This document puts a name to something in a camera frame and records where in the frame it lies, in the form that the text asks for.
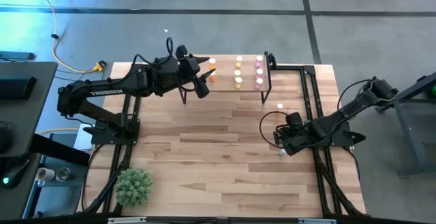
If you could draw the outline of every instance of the wooden tabletop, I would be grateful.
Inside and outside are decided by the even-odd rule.
[[[119,78],[128,69],[128,63],[114,63],[111,77]],[[333,68],[316,65],[315,70],[324,114],[330,114],[336,110],[339,98]],[[186,105],[178,90],[163,97],[143,98],[140,138],[130,166],[150,172],[155,184],[148,204],[124,208],[123,214],[320,217],[311,151],[279,156],[278,149],[260,137],[261,117],[278,110],[278,103],[283,104],[283,112],[298,111],[303,119],[306,116],[299,74],[273,71],[271,77],[273,88],[264,105],[259,93],[212,92],[204,99],[188,95]],[[124,95],[108,96],[104,108],[121,112],[123,100]],[[267,139],[273,140],[273,129],[283,123],[281,114],[267,117],[262,125]],[[88,175],[85,206],[105,185],[113,150],[114,146],[106,145],[95,156]],[[364,212],[353,158],[342,148],[332,148],[332,158],[339,186]],[[333,210],[330,188],[326,191]],[[115,203],[113,195],[111,209]]]

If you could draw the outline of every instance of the cup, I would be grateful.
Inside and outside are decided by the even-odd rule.
[[[73,175],[71,174],[71,171],[67,167],[63,167],[56,172],[56,180],[59,182],[63,182],[72,178]]]
[[[55,177],[55,171],[41,167],[36,171],[35,180],[37,181],[51,181]]]

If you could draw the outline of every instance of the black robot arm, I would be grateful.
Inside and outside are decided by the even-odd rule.
[[[287,126],[273,132],[275,144],[282,146],[289,155],[317,146],[353,146],[365,137],[349,131],[348,120],[368,107],[390,103],[397,93],[385,80],[374,77],[362,86],[355,100],[330,116],[303,124],[299,113],[287,115]]]
[[[61,87],[58,90],[59,99],[57,110],[62,116],[83,114],[97,121],[110,123],[119,129],[126,128],[126,114],[114,114],[95,104],[87,101],[88,97],[103,95],[128,94],[133,97],[148,97],[153,93],[162,96],[173,89],[181,88],[187,83],[193,83],[199,98],[208,95],[206,78],[214,70],[210,70],[200,77],[199,64],[208,60],[208,57],[195,57],[187,55],[186,48],[179,46],[176,51],[177,59],[172,55],[156,58],[153,63],[145,60],[137,54],[129,72],[119,79],[99,81],[77,81]],[[140,58],[147,65],[135,65],[136,59]]]

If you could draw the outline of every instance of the round plant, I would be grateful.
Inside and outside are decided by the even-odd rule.
[[[116,201],[127,208],[145,204],[149,200],[153,179],[143,169],[123,170],[115,184]]]

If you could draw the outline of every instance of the gray concrete floor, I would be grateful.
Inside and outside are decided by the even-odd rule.
[[[58,7],[146,9],[302,10],[302,0],[51,0]],[[435,0],[309,0],[312,10],[435,11]],[[44,0],[0,0],[4,5],[46,5]],[[89,69],[103,59],[130,62],[139,52],[152,59],[166,54],[167,36],[194,53],[275,53],[280,63],[313,63],[304,16],[59,14],[59,56]],[[436,71],[436,18],[314,17],[323,64],[333,64],[339,90],[377,76],[399,90]],[[53,61],[51,14],[0,13],[0,49],[30,51],[36,61]],[[77,75],[57,74],[76,79]],[[89,79],[100,79],[90,74]],[[56,111],[55,80],[38,130],[78,127]],[[344,97],[350,101],[353,92]],[[102,104],[102,99],[95,100]],[[411,164],[411,153],[393,111],[363,112],[352,122],[367,136],[356,147],[365,206],[374,217],[410,221],[436,220],[434,174],[400,179],[396,171]]]

